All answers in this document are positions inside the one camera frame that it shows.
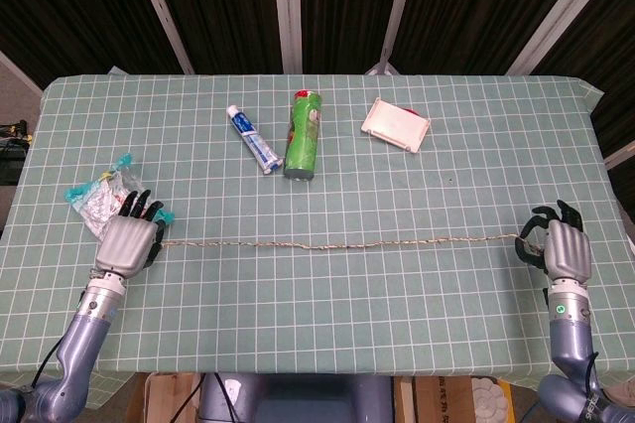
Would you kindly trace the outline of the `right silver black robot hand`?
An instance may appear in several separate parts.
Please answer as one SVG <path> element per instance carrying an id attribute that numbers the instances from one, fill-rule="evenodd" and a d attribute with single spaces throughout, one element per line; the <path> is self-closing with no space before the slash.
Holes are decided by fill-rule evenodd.
<path id="1" fill-rule="evenodd" d="M 591 277 L 591 248 L 581 214 L 562 200 L 557 206 L 561 214 L 547 206 L 532 209 L 532 217 L 515 238 L 516 254 L 553 281 L 572 279 L 585 285 Z M 535 227 L 547 232 L 546 240 L 542 250 L 529 251 L 527 237 Z"/>

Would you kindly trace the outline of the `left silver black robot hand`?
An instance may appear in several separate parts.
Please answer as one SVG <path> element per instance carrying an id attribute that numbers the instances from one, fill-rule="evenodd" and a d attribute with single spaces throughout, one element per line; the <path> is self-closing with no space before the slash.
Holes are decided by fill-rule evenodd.
<path id="1" fill-rule="evenodd" d="M 150 190 L 131 192 L 109 222 L 98 247 L 95 268 L 130 279 L 151 266 L 163 248 L 166 222 L 156 219 L 164 204 L 148 204 Z"/>

